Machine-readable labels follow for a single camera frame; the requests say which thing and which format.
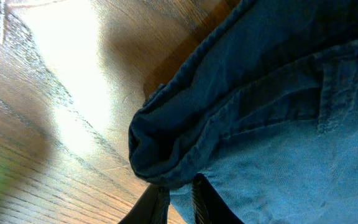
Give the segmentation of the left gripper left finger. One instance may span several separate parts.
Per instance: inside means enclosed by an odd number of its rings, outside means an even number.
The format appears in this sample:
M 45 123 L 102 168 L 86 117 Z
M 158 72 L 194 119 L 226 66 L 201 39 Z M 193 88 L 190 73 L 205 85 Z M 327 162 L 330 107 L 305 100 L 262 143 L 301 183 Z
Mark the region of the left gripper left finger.
M 150 184 L 119 224 L 167 224 L 170 191 Z

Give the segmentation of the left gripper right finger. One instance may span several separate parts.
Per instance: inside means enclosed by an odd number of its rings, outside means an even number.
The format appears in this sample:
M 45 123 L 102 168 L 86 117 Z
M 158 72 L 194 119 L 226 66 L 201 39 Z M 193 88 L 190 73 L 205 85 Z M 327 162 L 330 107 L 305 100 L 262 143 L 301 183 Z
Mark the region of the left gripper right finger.
M 204 175 L 195 175 L 191 197 L 196 224 L 243 224 Z

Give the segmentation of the navy blue denim shorts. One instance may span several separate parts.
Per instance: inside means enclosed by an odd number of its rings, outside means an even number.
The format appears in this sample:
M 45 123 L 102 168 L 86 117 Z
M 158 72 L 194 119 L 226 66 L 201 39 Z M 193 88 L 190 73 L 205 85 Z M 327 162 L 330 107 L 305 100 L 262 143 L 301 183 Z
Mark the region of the navy blue denim shorts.
M 358 223 L 358 0 L 241 1 L 129 126 L 134 174 L 194 222 Z

